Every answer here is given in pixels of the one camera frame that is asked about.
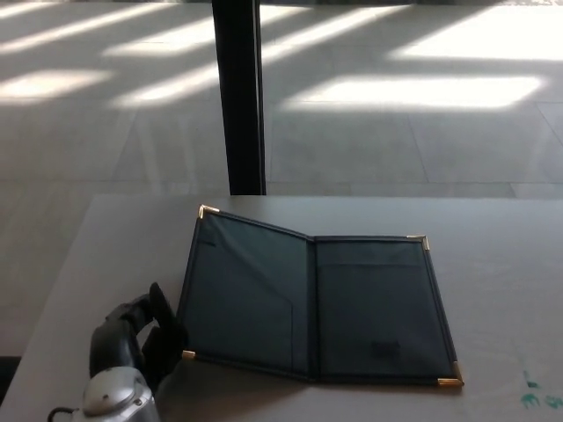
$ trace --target gold metal corner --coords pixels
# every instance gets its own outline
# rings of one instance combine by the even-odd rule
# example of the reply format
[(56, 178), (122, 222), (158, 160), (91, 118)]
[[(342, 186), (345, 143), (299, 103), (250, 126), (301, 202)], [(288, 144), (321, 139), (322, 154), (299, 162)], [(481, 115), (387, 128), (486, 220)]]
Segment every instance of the gold metal corner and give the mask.
[(457, 378), (438, 378), (438, 385), (440, 387), (463, 387), (465, 385), (464, 378), (461, 376), (459, 364), (457, 361), (453, 363), (454, 372)]
[(204, 213), (205, 211), (211, 211), (211, 212), (214, 212), (214, 213), (219, 213), (219, 212), (220, 212), (219, 208), (213, 208), (213, 207), (210, 207), (210, 206), (208, 206), (208, 205), (203, 205), (203, 204), (201, 204), (201, 205), (200, 205), (200, 211), (199, 211), (199, 213), (198, 213), (198, 217), (199, 217), (200, 219), (203, 218), (203, 213)]
[(464, 382), (457, 378), (438, 378), (438, 386), (459, 388), (464, 386)]
[(430, 251), (430, 243), (428, 242), (428, 238), (425, 235), (411, 235), (407, 236), (409, 239), (420, 239), (422, 242), (422, 247), (425, 251)]
[(195, 359), (195, 352), (191, 350), (183, 350), (182, 351), (182, 360), (194, 360)]
[(454, 362), (454, 371), (456, 372), (456, 377), (459, 381), (464, 382), (463, 376), (461, 376), (461, 370), (459, 369), (459, 364), (457, 360)]

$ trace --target tiled floor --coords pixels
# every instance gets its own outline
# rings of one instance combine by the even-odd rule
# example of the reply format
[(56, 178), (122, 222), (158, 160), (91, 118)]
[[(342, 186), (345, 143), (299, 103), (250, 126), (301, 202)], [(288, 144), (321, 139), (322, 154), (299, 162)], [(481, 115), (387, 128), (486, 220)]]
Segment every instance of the tiled floor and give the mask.
[[(563, 198), (563, 8), (262, 18), (271, 194)], [(213, 40), (208, 4), (0, 4), (0, 355), (93, 194), (228, 192)]]

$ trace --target robotic arm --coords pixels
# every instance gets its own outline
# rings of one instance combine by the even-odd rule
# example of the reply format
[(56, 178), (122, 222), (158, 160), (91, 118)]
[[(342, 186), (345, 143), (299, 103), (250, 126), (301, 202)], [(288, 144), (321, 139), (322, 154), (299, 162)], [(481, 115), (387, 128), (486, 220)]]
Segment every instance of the robotic arm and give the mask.
[[(156, 320), (143, 347), (136, 336)], [(73, 422), (159, 422), (152, 391), (171, 373), (187, 346), (187, 333), (157, 283), (147, 295), (112, 311), (91, 336), (90, 381)]]

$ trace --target open folder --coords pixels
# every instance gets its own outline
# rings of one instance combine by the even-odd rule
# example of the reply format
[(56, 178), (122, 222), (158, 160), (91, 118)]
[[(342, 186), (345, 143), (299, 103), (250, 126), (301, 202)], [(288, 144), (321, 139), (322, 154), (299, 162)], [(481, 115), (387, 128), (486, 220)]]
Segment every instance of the open folder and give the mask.
[(307, 236), (201, 206), (178, 317), (198, 360), (464, 384), (425, 236)]

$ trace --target green paint stain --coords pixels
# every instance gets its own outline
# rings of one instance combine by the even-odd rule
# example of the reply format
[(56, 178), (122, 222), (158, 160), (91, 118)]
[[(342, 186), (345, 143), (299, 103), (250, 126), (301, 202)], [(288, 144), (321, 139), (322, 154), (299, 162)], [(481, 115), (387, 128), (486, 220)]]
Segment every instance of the green paint stain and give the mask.
[(526, 409), (539, 407), (539, 399), (535, 394), (524, 394), (520, 399), (520, 402), (524, 405)]
[(563, 400), (561, 397), (554, 397), (554, 396), (545, 396), (545, 404), (553, 409), (557, 409), (559, 407), (563, 407)]

